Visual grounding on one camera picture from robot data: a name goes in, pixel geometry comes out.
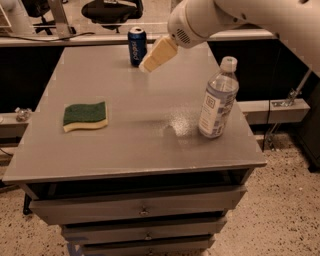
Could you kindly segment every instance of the plastic water bottle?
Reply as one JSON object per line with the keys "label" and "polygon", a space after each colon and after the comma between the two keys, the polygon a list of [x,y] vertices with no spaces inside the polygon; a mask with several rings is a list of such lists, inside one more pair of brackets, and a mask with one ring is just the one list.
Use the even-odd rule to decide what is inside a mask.
{"label": "plastic water bottle", "polygon": [[199,130],[208,138],[220,136],[228,121],[239,90],[239,82],[234,74],[237,63],[234,57],[224,57],[219,72],[208,81],[199,120]]}

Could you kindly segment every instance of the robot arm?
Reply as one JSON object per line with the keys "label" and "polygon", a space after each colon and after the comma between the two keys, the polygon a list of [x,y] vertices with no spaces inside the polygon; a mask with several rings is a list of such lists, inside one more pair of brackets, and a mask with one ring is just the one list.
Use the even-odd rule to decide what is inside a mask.
{"label": "robot arm", "polygon": [[168,32],[176,44],[191,48],[245,23],[275,34],[320,77],[320,1],[184,0],[170,15]]}

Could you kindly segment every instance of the bottle label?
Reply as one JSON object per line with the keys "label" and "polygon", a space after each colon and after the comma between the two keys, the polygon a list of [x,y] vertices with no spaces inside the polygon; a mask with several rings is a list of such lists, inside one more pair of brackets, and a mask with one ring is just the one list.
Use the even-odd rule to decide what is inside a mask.
{"label": "bottle label", "polygon": [[210,136],[222,134],[227,123],[236,92],[221,99],[206,92],[199,120],[199,128]]}
{"label": "bottle label", "polygon": [[214,120],[216,120],[218,115],[220,101],[220,99],[206,92],[202,105],[199,127],[208,134],[212,133]]}

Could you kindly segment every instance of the green sponge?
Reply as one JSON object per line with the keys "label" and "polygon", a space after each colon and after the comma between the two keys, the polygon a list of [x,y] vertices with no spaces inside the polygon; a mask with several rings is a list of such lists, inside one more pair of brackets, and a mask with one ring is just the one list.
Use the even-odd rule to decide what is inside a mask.
{"label": "green sponge", "polygon": [[99,129],[107,125],[107,107],[104,101],[97,104],[73,104],[64,111],[65,132],[76,129]]}

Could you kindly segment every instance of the soda can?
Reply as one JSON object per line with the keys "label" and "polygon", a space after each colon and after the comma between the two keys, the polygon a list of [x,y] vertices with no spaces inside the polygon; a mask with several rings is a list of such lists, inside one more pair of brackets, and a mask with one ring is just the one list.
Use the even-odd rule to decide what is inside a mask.
{"label": "soda can", "polygon": [[147,34],[140,27],[133,27],[128,32],[129,53],[131,64],[139,66],[147,53]]}

